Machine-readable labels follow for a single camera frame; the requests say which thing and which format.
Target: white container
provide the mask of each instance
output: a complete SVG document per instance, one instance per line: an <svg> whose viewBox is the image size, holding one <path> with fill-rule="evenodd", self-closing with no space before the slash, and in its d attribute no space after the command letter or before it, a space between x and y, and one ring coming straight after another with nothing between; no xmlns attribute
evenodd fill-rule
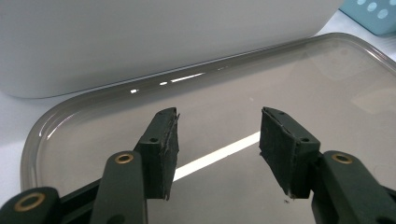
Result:
<svg viewBox="0 0 396 224"><path fill-rule="evenodd" d="M343 0L0 2L0 89L39 98L305 38Z"/></svg>

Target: white dots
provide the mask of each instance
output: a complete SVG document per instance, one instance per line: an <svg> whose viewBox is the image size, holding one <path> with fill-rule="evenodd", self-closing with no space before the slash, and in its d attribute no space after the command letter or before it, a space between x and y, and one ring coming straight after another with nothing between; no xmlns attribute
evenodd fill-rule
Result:
<svg viewBox="0 0 396 224"><path fill-rule="evenodd" d="M358 0L358 5L363 5L364 3L366 3L366 0Z"/></svg>
<svg viewBox="0 0 396 224"><path fill-rule="evenodd" d="M384 19L388 16L388 10L387 9L382 9L378 12L378 15L376 15L379 19Z"/></svg>
<svg viewBox="0 0 396 224"><path fill-rule="evenodd" d="M374 11L376 9L376 3L370 3L367 7L367 11Z"/></svg>

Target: transparent tray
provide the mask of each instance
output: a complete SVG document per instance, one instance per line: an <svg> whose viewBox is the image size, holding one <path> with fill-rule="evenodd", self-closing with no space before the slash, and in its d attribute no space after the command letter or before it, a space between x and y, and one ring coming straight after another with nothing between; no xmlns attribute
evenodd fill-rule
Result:
<svg viewBox="0 0 396 224"><path fill-rule="evenodd" d="M284 195L259 156L262 107L289 113L322 152L351 153L396 189L395 74L369 44L330 34L85 93L35 124L21 186L65 195L91 183L110 155L134 148L157 111L176 106L178 180L169 202L148 200L151 223L314 223L311 201ZM217 161L183 176L209 154Z"/></svg>

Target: tray rim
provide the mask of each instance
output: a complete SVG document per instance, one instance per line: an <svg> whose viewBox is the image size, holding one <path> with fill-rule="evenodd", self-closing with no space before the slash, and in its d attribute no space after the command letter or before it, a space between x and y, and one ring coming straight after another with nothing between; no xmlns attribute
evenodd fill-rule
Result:
<svg viewBox="0 0 396 224"><path fill-rule="evenodd" d="M88 92L83 92L80 95L74 96L70 99L67 99L53 108L51 108L49 111L47 111L44 115L42 115L37 122L34 124L32 127L31 131L29 132L23 150L21 154L21 169L20 169L20 177L21 177L21 190L27 190L31 188L37 188L38 183L37 183L37 172L36 172L36 162L37 162L37 154L38 154L38 149L39 145L41 143L41 140L43 136L41 136L41 133L44 133L48 128L52 127L55 123L57 123L58 120L64 120L64 118L67 118L73 114L74 109L71 110L71 108L76 107L76 105L82 105L82 106L87 106L86 102L94 102L92 101L93 98L100 97L101 95L111 95L111 93L114 92L123 92L121 90L129 90L129 86L136 84L145 84L152 79L158 79L161 80L163 78L163 75L168 75L172 77L178 77L179 74L185 73L185 72L199 72L202 71L203 67L219 67L222 64L230 63L232 61L237 61L240 60L242 57L254 57L260 55L263 57L263 55L268 55L271 56L272 54L277 54L278 51L285 50L285 49L297 49L300 46L303 46L305 44L310 44L310 43L316 43L320 41L325 41L328 39L341 39L346 42L349 42L353 45L356 45L358 48L363 49L363 51L372 57L375 61L379 62L382 64L384 67L387 67L388 70L393 72L393 75L396 76L396 62L394 62L390 57L388 57L386 54L381 52L379 49L374 47L373 45L367 43L366 41L354 36L354 35L349 35L349 34L344 34L344 33L330 33L326 35L318 35L306 39L301 39L301 40L296 40L292 41L286 44L282 45L277 45L273 46L270 48L266 49L258 49L254 50L251 52L243 53L243 54L238 54L222 59L218 59L215 61L210 61L210 62L205 62L205 63L199 63L195 64L192 66L187 66L167 72L163 72L160 74L154 74L154 75L148 75L144 77L139 77L139 78L134 78L131 79L127 82L122 82L122 83L116 83L110 86L103 87L99 90L93 89L93 91L88 91Z"/></svg>

